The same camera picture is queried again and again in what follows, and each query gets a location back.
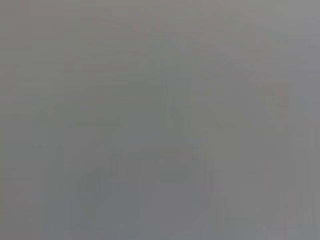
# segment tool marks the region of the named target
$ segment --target gray background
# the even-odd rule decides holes
[[[319,239],[318,13],[1,1],[0,238]]]

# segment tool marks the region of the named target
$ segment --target gray wall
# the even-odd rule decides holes
[[[307,2],[2,1],[1,239],[319,239]]]

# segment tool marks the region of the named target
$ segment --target blurry background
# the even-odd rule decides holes
[[[2,1],[0,236],[318,239],[317,7]]]

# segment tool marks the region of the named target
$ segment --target gray surface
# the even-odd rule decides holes
[[[319,239],[317,9],[1,1],[0,238]]]

